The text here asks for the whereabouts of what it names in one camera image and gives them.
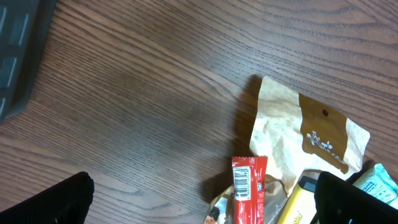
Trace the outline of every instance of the hanging hole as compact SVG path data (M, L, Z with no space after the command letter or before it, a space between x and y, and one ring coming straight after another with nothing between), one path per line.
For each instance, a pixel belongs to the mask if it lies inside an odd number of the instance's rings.
M323 115L329 116L329 112L327 110L322 110Z

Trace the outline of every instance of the wooden table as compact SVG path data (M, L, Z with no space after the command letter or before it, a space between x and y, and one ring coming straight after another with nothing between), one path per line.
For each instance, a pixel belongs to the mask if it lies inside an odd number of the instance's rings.
M87 223L200 223L250 155L261 78L343 111L398 177L398 2L59 0L0 126L0 210L78 171Z

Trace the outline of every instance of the white label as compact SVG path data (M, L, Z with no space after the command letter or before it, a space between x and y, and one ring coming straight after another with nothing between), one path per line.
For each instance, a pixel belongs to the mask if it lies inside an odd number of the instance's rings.
M235 200L250 200L250 167L234 167Z
M382 182L368 180L360 189L385 203L390 202L397 197L397 194Z

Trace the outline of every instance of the red candy wrapper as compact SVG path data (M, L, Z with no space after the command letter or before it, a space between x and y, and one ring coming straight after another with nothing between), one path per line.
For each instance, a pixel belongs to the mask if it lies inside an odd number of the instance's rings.
M267 157L233 157L235 223L264 223Z

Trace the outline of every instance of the brown label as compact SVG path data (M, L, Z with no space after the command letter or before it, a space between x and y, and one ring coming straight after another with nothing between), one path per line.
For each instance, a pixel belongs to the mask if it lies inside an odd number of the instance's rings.
M347 117L330 106L300 94L303 123L302 149L316 154L346 174L348 165L343 162L347 150Z

